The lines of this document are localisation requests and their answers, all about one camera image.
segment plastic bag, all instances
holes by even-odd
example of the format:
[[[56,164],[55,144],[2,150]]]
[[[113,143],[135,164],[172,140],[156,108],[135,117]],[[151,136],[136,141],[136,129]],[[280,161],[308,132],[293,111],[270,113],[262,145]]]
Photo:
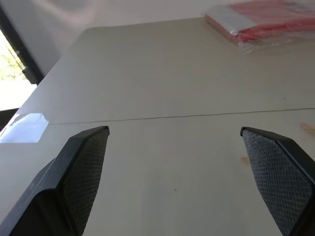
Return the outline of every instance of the plastic bag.
[[[211,7],[206,20],[242,52],[315,39],[315,3],[250,1]]]

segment white table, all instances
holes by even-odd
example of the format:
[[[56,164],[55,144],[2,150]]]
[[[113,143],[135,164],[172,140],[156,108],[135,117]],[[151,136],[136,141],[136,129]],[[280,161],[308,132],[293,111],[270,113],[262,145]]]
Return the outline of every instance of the white table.
[[[314,47],[281,50],[240,55],[200,19],[87,31],[19,110],[48,119],[39,142],[0,144],[0,221],[70,136],[108,125],[84,235],[280,236],[240,161],[240,129],[315,158],[300,128],[315,110],[268,112],[314,108]]]

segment clear plastic wrapping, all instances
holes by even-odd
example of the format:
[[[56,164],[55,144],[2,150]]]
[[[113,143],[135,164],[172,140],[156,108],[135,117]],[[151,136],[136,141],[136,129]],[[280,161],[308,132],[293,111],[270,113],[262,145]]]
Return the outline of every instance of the clear plastic wrapping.
[[[206,20],[242,52],[315,39],[315,2],[249,1],[211,7]]]

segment table surface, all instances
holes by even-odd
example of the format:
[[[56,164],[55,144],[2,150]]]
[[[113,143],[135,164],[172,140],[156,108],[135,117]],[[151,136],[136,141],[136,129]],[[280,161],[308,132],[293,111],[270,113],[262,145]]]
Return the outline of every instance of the table surface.
[[[87,30],[20,113],[54,124],[315,108],[315,44],[243,55],[203,19]]]
[[[18,111],[49,121],[39,142],[0,144],[0,222],[70,136],[108,125],[84,235],[280,236],[240,129],[315,158],[314,50],[242,55],[201,19],[85,32]]]

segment white wall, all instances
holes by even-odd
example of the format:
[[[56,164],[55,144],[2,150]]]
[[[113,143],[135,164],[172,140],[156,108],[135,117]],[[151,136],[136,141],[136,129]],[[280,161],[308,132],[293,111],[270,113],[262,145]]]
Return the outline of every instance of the white wall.
[[[231,0],[0,0],[45,75],[88,27],[198,17],[222,2]]]

